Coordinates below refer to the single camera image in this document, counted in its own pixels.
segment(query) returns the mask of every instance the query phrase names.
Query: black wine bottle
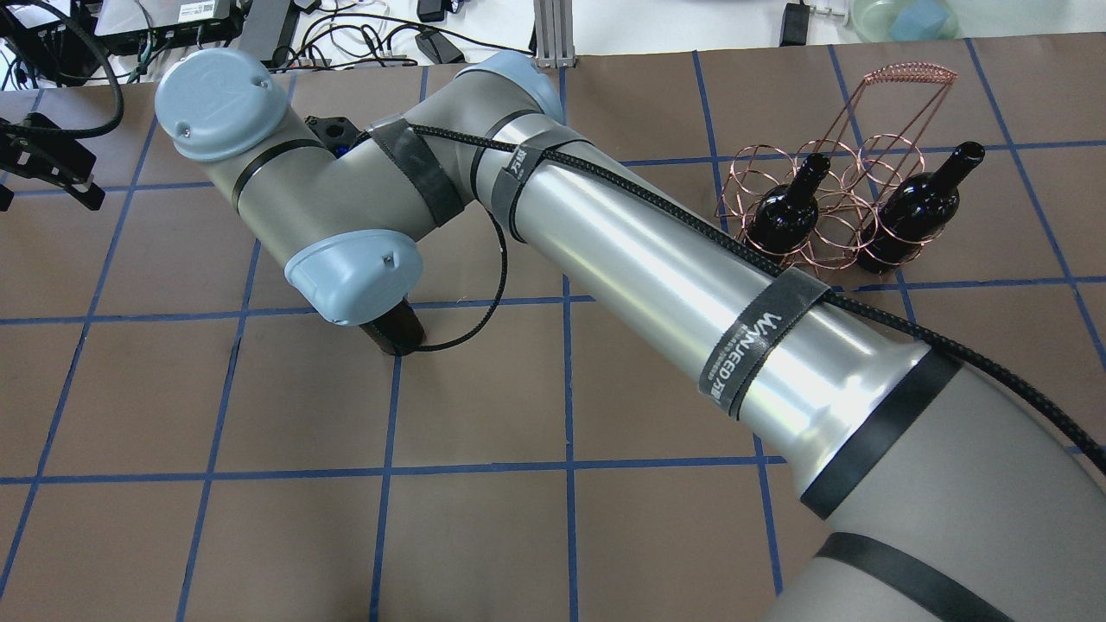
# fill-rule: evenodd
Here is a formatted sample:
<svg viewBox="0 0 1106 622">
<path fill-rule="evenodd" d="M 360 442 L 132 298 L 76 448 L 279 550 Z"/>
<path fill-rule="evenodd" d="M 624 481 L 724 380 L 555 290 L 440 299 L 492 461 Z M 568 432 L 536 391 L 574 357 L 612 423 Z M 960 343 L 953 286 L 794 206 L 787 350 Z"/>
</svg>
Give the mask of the black wine bottle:
<svg viewBox="0 0 1106 622">
<path fill-rule="evenodd" d="M 776 186 L 757 204 L 745 231 L 745 246 L 775 263 L 797 249 L 818 222 L 814 191 L 830 173 L 830 158 L 811 154 L 791 184 Z"/>
<path fill-rule="evenodd" d="M 979 143 L 961 143 L 940 168 L 919 173 L 896 188 L 879 208 L 883 227 L 873 221 L 864 229 L 860 239 L 872 241 L 857 256 L 857 266 L 881 274 L 917 253 L 918 240 L 929 238 L 956 216 L 960 207 L 957 186 L 983 162 L 985 153 Z"/>
</svg>

